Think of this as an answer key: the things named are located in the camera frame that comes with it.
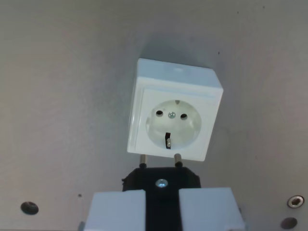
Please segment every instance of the socket hole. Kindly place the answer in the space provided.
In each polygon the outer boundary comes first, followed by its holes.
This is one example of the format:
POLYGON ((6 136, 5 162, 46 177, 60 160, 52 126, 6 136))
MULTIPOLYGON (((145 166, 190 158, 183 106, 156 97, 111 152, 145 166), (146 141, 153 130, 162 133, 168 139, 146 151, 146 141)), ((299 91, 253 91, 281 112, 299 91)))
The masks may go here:
POLYGON ((162 112, 162 111, 160 111, 160 110, 159 110, 159 111, 157 111, 157 112, 156 112, 156 116, 158 116, 158 117, 163 116, 163 112, 162 112))
POLYGON ((20 209, 25 213, 25 214, 28 214, 28 215, 35 215, 39 212, 39 207, 31 202, 31 201, 26 201, 26 202, 23 202, 20 206, 20 209))
POLYGON ((187 115, 186 114, 181 114, 181 120, 185 120, 187 119, 187 115))
POLYGON ((299 203, 301 203, 301 200, 298 199, 298 198, 294 199, 294 200, 291 202, 292 205, 298 205, 299 203))
POLYGON ((280 224, 281 228, 283 228, 284 230, 293 229, 296 225, 297 225, 296 218, 286 218, 280 224))

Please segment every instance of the gray panel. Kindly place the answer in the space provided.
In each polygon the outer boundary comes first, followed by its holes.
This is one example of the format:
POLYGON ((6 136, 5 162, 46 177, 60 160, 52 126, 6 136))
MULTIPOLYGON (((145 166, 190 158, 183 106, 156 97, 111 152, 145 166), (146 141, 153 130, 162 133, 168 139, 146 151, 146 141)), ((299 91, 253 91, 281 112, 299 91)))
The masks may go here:
POLYGON ((252 231, 306 230, 307 205, 286 201, 308 197, 307 1, 0 4, 0 229, 77 230, 94 192, 121 190, 144 57, 213 68, 224 88, 205 161, 184 162, 202 185, 231 187, 252 231))

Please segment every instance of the white connector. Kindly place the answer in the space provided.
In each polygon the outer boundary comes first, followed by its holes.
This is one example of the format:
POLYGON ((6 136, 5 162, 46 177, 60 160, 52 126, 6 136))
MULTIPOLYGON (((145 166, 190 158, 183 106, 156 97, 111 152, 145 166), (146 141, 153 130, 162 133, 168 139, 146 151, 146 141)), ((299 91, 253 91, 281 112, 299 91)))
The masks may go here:
POLYGON ((222 93, 212 69, 139 59, 127 151, 204 161, 222 93))

